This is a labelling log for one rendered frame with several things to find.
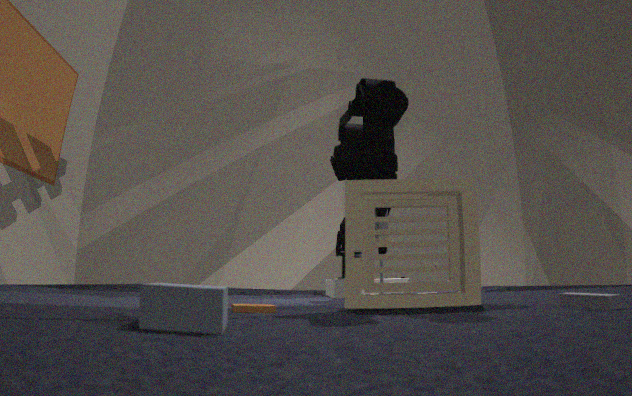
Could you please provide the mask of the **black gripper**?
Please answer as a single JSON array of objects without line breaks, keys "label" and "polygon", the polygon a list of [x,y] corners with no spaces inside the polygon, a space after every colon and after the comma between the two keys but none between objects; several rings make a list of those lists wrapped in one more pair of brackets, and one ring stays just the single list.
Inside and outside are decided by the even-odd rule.
[{"label": "black gripper", "polygon": [[[359,156],[359,170],[362,180],[397,179],[397,155],[395,154],[394,137],[387,134],[373,133],[362,140],[364,152]],[[376,217],[385,217],[391,208],[374,208]]]}]

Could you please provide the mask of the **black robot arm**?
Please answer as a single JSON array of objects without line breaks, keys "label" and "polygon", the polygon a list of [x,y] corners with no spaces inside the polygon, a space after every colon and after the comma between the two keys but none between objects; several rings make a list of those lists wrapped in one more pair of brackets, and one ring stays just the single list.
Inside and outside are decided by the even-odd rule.
[{"label": "black robot arm", "polygon": [[[408,108],[404,92],[396,88],[392,80],[362,78],[356,85],[356,98],[349,101],[348,110],[341,116],[338,139],[341,145],[334,148],[331,164],[339,181],[362,180],[359,156],[364,152],[362,140],[373,133],[394,137],[394,127]],[[363,125],[347,123],[351,116],[363,117]],[[342,248],[341,248],[342,245]],[[337,235],[336,256],[342,255],[343,276],[345,273],[345,217]]]}]

